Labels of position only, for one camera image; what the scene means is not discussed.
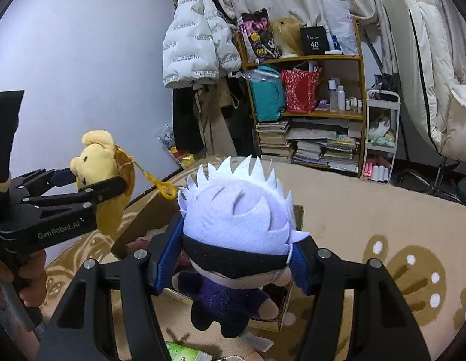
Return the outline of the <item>left hand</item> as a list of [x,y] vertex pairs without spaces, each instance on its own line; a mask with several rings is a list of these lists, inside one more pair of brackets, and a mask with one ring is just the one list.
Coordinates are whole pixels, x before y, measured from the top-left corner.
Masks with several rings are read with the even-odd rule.
[[[19,277],[25,279],[28,284],[21,289],[19,296],[26,307],[39,307],[46,297],[45,273],[46,252],[44,249],[32,253],[26,262],[19,268]],[[4,262],[0,260],[0,280],[12,283],[14,275]]]

